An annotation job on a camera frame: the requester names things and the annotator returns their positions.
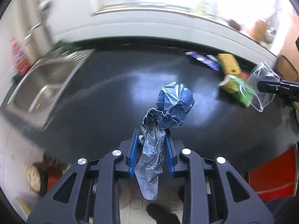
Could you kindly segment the clear plastic cup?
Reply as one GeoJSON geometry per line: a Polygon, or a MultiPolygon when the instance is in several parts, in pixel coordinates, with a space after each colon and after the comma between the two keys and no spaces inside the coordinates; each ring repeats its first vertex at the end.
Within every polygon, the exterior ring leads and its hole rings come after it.
{"type": "Polygon", "coordinates": [[[247,81],[239,86],[240,93],[258,112],[263,112],[274,99],[275,94],[265,88],[267,83],[279,83],[280,77],[266,63],[257,64],[247,81]]]}

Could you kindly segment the blue plastic wrapper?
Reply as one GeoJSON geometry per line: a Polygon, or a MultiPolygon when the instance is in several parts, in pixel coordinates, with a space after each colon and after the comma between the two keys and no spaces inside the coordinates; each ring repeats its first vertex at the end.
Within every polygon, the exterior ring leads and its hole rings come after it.
{"type": "Polygon", "coordinates": [[[150,108],[143,118],[140,126],[142,135],[139,137],[142,152],[135,175],[141,193],[147,200],[156,200],[158,197],[166,130],[183,125],[194,103],[192,92],[184,84],[174,81],[161,88],[156,107],[150,108]]]}

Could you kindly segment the purple toothpaste tube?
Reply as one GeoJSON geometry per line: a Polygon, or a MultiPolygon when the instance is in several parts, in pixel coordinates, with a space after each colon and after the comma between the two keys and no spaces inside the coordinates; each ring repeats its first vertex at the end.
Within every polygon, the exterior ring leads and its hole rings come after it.
{"type": "Polygon", "coordinates": [[[205,56],[194,51],[185,52],[185,55],[196,59],[197,61],[201,62],[202,64],[205,64],[206,66],[210,67],[215,71],[221,70],[221,63],[219,62],[219,60],[217,60],[215,57],[211,55],[205,56]]]}

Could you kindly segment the red trash bin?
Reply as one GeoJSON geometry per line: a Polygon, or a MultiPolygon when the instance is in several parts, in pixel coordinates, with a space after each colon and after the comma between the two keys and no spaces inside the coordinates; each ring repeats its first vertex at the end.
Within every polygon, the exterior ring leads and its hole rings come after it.
{"type": "Polygon", "coordinates": [[[249,171],[248,183],[263,201],[294,197],[298,189],[298,147],[249,171]]]}

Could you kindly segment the wooden cutting board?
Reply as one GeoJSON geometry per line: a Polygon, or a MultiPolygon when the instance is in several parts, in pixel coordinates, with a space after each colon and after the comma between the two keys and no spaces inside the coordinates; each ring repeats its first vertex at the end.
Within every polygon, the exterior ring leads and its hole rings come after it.
{"type": "Polygon", "coordinates": [[[277,72],[281,79],[298,83],[298,16],[292,16],[290,30],[278,57],[277,72]]]}

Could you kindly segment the red bottle cap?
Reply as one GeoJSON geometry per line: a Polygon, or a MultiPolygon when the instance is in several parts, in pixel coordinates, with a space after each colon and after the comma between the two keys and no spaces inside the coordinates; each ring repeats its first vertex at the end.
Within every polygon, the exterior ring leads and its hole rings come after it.
{"type": "Polygon", "coordinates": [[[241,78],[242,80],[244,80],[244,81],[247,81],[247,79],[248,79],[248,75],[247,75],[246,73],[244,73],[244,72],[241,72],[241,73],[239,74],[239,76],[240,76],[240,78],[241,78]]]}

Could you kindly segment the green crushed snack can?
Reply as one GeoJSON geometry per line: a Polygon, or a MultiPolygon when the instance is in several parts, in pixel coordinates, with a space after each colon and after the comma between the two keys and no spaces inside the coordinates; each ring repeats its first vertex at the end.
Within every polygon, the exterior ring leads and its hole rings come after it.
{"type": "Polygon", "coordinates": [[[251,90],[245,89],[245,86],[243,85],[244,83],[245,81],[242,78],[227,74],[218,86],[223,91],[232,95],[244,107],[249,107],[254,94],[251,90]]]}

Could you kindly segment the yellow sponge block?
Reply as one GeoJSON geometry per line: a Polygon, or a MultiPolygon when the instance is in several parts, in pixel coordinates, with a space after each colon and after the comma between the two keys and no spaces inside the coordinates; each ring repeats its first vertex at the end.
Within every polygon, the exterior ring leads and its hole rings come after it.
{"type": "Polygon", "coordinates": [[[239,76],[241,73],[240,66],[236,58],[232,54],[217,54],[217,58],[221,62],[223,73],[239,76]]]}

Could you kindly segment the bamboo utensil holder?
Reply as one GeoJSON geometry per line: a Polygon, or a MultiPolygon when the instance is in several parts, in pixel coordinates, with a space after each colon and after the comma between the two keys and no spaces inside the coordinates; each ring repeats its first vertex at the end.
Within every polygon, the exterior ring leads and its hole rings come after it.
{"type": "Polygon", "coordinates": [[[271,43],[273,41],[273,35],[268,31],[268,22],[263,20],[258,20],[254,24],[254,27],[250,30],[250,37],[257,43],[264,41],[265,43],[271,43]]]}

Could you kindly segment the jar of red beans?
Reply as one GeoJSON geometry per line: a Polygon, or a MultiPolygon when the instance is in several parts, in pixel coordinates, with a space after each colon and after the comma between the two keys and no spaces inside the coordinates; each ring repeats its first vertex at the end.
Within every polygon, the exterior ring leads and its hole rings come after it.
{"type": "Polygon", "coordinates": [[[241,31],[242,30],[242,26],[238,22],[236,22],[235,20],[233,20],[233,19],[229,19],[228,20],[228,26],[231,27],[231,28],[233,28],[233,29],[235,29],[235,30],[237,30],[237,31],[241,31]]]}

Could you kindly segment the stainless steel sink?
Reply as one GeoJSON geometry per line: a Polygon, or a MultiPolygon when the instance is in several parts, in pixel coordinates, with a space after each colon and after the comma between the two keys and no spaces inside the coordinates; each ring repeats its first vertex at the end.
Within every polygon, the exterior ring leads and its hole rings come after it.
{"type": "Polygon", "coordinates": [[[36,62],[23,77],[6,109],[36,128],[44,128],[60,96],[93,50],[65,52],[36,62]]]}

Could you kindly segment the green scrub cloth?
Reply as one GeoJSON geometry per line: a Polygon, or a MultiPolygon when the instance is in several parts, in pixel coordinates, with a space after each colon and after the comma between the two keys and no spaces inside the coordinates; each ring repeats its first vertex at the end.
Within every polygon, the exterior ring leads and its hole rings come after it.
{"type": "Polygon", "coordinates": [[[82,47],[79,46],[77,43],[67,42],[67,41],[63,41],[63,40],[59,40],[53,45],[54,51],[60,50],[63,52],[74,52],[74,51],[78,51],[81,49],[82,49],[82,47]]]}

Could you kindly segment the red dish soap bottle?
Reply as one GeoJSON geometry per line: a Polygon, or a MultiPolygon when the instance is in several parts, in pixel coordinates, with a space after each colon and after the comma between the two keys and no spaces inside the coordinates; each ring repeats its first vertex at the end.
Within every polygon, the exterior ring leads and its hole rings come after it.
{"type": "Polygon", "coordinates": [[[24,53],[20,43],[16,40],[15,37],[11,39],[12,42],[12,54],[13,54],[13,59],[15,63],[15,68],[17,71],[17,74],[19,76],[24,76],[29,72],[31,68],[31,64],[24,53]]]}

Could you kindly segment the chrome faucet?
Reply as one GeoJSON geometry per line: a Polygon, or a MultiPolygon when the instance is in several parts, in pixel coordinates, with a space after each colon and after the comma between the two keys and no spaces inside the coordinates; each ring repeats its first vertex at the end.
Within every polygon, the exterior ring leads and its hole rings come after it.
{"type": "MultiPolygon", "coordinates": [[[[47,11],[51,7],[51,5],[52,5],[51,1],[46,0],[46,1],[41,2],[38,5],[38,9],[41,13],[43,13],[43,12],[47,11]]],[[[46,39],[47,39],[48,45],[52,49],[54,42],[51,38],[50,31],[49,31],[45,21],[41,21],[41,22],[37,23],[36,25],[34,25],[33,27],[31,27],[31,29],[27,33],[27,36],[24,38],[25,44],[27,45],[30,43],[30,39],[32,37],[33,32],[39,27],[43,27],[45,34],[46,34],[46,39]]]]}

